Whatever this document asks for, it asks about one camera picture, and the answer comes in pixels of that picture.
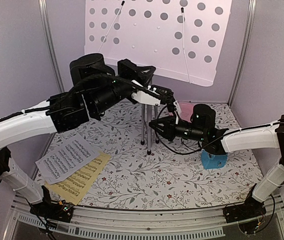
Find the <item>white perforated music stand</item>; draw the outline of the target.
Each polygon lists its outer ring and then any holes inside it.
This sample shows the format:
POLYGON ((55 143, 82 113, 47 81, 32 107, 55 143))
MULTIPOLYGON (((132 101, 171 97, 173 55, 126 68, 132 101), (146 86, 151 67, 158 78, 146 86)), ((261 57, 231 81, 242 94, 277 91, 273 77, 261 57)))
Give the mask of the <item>white perforated music stand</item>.
POLYGON ((230 0, 88 0, 85 53, 153 65, 157 76, 197 87, 195 100, 223 102, 218 65, 231 8, 230 0))

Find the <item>white sheet music page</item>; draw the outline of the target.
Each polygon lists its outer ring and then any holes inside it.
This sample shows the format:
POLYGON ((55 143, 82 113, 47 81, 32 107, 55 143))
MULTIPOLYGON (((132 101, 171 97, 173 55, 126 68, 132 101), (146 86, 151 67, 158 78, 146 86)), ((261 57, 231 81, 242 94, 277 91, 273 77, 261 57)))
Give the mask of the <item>white sheet music page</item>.
POLYGON ((75 135, 36 161, 48 184, 64 181, 100 155, 81 135, 75 135))

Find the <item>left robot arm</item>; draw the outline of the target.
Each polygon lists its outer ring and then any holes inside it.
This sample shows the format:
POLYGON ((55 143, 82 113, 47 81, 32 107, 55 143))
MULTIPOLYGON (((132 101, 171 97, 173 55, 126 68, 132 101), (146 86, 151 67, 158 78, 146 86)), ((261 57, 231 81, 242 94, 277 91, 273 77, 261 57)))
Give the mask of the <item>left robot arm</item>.
POLYGON ((39 104, 0 118, 0 179, 22 194, 45 217, 56 213, 49 191, 35 183, 12 160, 9 145, 38 135, 73 130, 127 99, 132 103, 155 100, 147 85, 156 68, 128 59, 117 69, 107 66, 101 53, 90 53, 70 63, 73 87, 39 104))

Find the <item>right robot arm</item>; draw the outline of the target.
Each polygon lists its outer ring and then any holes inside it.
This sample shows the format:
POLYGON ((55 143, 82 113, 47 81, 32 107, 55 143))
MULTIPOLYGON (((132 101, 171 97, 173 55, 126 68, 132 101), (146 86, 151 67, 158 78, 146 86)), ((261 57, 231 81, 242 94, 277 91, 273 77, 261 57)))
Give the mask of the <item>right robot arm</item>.
POLYGON ((271 123, 235 130, 217 129, 215 117, 216 112, 210 106, 196 104, 190 121, 181 120, 174 112, 150 121, 149 126, 157 136, 169 141, 179 137, 201 142, 200 149, 215 156, 241 150, 279 149, 279 162, 252 187, 240 208, 244 218, 251 218, 268 196, 284 184, 284 115, 271 123))

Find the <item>pink plate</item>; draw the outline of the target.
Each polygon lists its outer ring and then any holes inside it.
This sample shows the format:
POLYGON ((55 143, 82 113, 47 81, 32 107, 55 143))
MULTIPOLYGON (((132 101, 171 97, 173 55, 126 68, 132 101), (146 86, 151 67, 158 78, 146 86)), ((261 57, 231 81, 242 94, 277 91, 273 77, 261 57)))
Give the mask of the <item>pink plate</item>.
POLYGON ((193 114, 194 104, 190 102, 174 102, 178 118, 184 121, 190 121, 193 114))

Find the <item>floral tablecloth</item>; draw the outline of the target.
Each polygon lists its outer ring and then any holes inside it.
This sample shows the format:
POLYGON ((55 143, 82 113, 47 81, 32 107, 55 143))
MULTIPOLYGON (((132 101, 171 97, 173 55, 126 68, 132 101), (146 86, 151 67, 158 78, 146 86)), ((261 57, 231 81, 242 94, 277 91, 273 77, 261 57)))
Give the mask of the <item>floral tablecloth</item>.
POLYGON ((123 101, 101 121, 58 134, 49 150, 75 135, 111 156, 81 205, 112 209, 168 210, 203 208, 241 202, 262 172, 250 150, 228 155, 226 165, 204 169, 197 142, 176 138, 141 145, 141 106, 123 101))

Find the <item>blue metronome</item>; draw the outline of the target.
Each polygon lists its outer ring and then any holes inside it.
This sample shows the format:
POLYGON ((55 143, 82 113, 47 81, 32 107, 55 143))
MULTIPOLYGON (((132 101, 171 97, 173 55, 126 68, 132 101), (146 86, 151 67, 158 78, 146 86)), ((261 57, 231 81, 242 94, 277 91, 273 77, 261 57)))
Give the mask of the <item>blue metronome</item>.
POLYGON ((226 165, 227 154, 213 155, 203 150, 201 153, 201 162, 206 170, 220 169, 226 165))

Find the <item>yellow sheet music page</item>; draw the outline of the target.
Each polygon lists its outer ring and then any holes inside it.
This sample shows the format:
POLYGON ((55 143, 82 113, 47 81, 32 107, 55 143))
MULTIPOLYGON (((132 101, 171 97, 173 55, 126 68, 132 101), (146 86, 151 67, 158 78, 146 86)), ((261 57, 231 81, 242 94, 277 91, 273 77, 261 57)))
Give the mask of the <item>yellow sheet music page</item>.
POLYGON ((55 184, 45 183, 45 187, 59 195, 66 202, 78 205, 110 158, 111 156, 109 154, 100 152, 98 157, 73 173, 64 181, 55 184))

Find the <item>front aluminium rail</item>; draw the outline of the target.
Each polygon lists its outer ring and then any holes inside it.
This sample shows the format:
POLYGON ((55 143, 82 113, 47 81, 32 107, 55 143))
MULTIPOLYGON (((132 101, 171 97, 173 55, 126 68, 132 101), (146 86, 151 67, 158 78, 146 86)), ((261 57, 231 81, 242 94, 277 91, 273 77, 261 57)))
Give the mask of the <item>front aluminium rail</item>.
POLYGON ((39 219, 21 197, 13 201, 6 240, 284 240, 284 204, 265 202, 266 214, 228 222, 224 206, 127 210, 77 206, 70 222, 39 219))

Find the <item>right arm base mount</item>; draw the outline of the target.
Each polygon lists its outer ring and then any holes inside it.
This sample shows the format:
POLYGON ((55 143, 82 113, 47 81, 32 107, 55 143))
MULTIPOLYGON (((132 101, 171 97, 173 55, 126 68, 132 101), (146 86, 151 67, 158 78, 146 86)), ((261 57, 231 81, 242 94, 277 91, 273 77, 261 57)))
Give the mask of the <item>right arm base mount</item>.
POLYGON ((223 209, 223 215, 227 223, 255 218, 255 220, 245 223, 240 223, 239 229, 247 235, 253 235, 259 229, 261 221, 257 217, 263 217, 266 214, 264 203, 258 202, 252 197, 248 197, 241 204, 228 204, 223 209))

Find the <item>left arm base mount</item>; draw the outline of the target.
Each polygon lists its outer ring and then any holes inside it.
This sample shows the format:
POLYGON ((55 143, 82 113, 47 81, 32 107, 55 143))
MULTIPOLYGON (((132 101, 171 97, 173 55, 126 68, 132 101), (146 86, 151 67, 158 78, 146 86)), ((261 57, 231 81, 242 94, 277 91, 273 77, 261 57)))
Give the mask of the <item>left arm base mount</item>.
POLYGON ((65 202, 40 202, 30 205, 30 213, 43 217, 44 219, 56 220, 64 223, 70 223, 73 217, 73 204, 65 202))

